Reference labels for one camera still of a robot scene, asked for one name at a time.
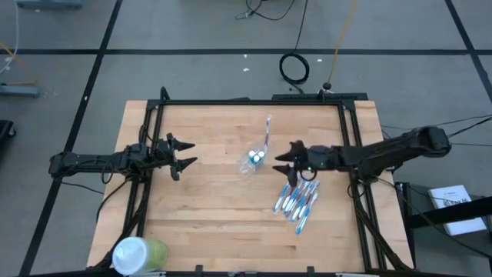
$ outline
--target wooden table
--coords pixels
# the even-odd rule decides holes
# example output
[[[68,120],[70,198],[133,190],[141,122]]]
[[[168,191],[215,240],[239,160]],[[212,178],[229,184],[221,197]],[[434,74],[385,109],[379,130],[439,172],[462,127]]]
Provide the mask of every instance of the wooden table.
[[[382,140],[374,102],[355,102],[362,142]],[[138,140],[146,101],[127,102],[116,145],[121,151]],[[155,114],[151,120],[154,125]],[[238,161],[248,145],[264,139],[265,120],[272,115],[267,165],[248,179],[238,172]],[[352,136],[350,116],[347,125]],[[305,272],[363,272],[353,201],[347,195],[347,173],[319,172],[319,198],[301,235],[295,225],[272,212],[286,177],[271,168],[283,164],[276,155],[301,139],[305,145],[343,145],[337,107],[279,105],[166,105],[161,135],[172,132],[180,141],[193,142],[179,152],[198,160],[173,182],[169,169],[155,169],[145,223],[147,238],[168,245],[163,270]],[[389,173],[381,178],[392,182]],[[118,175],[106,187],[112,192],[123,180]],[[411,266],[395,191],[372,185],[381,234],[403,262]],[[88,265],[97,263],[120,235],[130,185],[111,197],[101,211]],[[367,232],[373,267],[374,241]]]

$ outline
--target gray floor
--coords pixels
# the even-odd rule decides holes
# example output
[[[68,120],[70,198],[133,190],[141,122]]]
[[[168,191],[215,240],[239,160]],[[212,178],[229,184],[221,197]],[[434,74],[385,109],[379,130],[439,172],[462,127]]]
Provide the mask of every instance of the gray floor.
[[[79,11],[21,10],[21,48],[98,48],[114,0],[84,1]],[[287,0],[265,2],[262,12],[280,15]],[[475,48],[492,48],[492,2],[454,0]],[[284,20],[257,16],[235,21],[243,0],[124,0],[108,48],[290,48],[303,8],[296,1]],[[300,48],[334,48],[349,1],[311,0]],[[0,42],[13,47],[14,9],[0,11]],[[465,49],[444,1],[359,1],[344,48]],[[316,92],[327,77],[332,56],[306,55],[311,76],[302,88]],[[6,56],[0,55],[0,61]],[[15,121],[18,135],[0,167],[0,275],[20,269],[51,184],[48,158],[66,142],[94,63],[93,55],[22,55],[36,73],[42,96],[0,98],[0,118]],[[278,74],[279,55],[106,55],[101,65],[74,152],[111,152],[124,104],[156,98],[165,85],[172,98],[270,98],[289,92]],[[481,56],[492,72],[492,56]],[[300,75],[286,62],[289,75]],[[0,82],[29,80],[17,64]],[[492,104],[467,55],[342,55],[333,79],[336,92],[366,92],[376,101],[382,124],[414,127],[492,113]],[[453,131],[469,125],[449,125]],[[398,135],[395,130],[387,130]],[[492,125],[481,125],[454,142],[490,143]],[[395,178],[431,187],[464,184],[470,193],[492,195],[492,148],[455,146],[443,159],[415,159]],[[98,176],[71,179],[103,189]],[[83,269],[101,196],[62,187],[32,273]],[[417,240],[417,267],[425,272],[490,276],[485,259],[449,253]]]

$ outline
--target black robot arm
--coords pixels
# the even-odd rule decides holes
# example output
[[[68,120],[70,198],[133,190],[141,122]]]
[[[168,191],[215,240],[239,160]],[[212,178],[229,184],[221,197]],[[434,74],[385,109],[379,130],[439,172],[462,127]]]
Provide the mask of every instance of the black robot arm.
[[[309,149],[302,141],[291,142],[291,150],[275,159],[293,162],[293,166],[276,165],[274,169],[284,173],[292,186],[298,183],[298,172],[353,170],[360,180],[370,181],[383,170],[399,165],[418,156],[431,158],[444,157],[451,145],[443,129],[438,127],[416,128],[396,138],[366,146],[323,146],[313,145]]]
[[[124,176],[139,175],[142,178],[149,169],[169,165],[173,180],[179,180],[178,172],[182,172],[197,158],[176,159],[175,150],[181,151],[193,147],[194,144],[179,142],[171,133],[166,140],[160,138],[154,151],[145,143],[128,145],[121,152],[111,155],[79,155],[62,152],[50,158],[49,174],[53,178],[71,176],[79,172],[117,172]]]

